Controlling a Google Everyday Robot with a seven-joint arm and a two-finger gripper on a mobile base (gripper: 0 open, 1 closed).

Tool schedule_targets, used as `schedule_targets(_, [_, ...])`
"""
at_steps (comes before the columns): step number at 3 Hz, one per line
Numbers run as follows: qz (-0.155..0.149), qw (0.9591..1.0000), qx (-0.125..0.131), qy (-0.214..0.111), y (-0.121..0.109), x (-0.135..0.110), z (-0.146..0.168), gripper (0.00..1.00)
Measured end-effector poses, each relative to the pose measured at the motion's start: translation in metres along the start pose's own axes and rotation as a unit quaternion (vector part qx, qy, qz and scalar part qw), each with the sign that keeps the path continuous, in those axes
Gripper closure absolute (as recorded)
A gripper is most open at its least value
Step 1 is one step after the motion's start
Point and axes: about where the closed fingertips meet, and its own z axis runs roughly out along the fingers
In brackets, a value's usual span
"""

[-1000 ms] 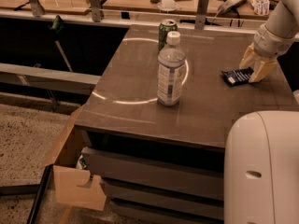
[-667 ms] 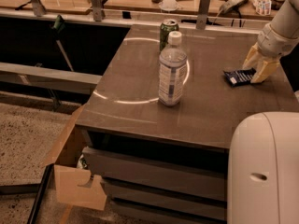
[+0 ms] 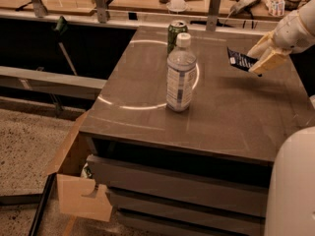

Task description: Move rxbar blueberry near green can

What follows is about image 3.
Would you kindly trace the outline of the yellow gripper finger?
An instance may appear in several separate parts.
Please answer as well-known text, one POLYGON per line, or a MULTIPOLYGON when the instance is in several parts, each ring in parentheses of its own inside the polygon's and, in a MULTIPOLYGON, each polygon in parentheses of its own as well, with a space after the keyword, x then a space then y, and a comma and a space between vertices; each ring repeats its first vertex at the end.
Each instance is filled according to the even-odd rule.
POLYGON ((281 48, 267 49, 261 58, 249 69, 250 73, 261 75, 284 64, 291 53, 281 48))
POLYGON ((267 59, 275 54, 274 33, 267 32, 247 53, 251 58, 267 59))

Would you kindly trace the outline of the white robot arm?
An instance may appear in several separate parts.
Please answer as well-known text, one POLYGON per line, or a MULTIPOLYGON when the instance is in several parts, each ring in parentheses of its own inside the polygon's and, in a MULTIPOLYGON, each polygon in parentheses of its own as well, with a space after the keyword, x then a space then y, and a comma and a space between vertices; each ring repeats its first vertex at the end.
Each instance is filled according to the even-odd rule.
MULTIPOLYGON (((262 74, 284 63, 290 54, 315 44, 315 0, 290 12, 266 33, 248 55, 249 69, 262 74)), ((264 236, 315 236, 315 128, 291 135, 277 154, 269 187, 264 236)))

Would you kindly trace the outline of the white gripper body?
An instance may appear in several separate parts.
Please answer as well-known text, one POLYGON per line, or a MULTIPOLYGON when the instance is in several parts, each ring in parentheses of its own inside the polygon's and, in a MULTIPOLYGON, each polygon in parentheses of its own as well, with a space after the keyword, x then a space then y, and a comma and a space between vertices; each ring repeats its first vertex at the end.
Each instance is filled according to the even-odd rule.
POLYGON ((302 53, 315 44, 315 14, 306 10, 295 10, 284 17, 274 31, 277 47, 302 53))

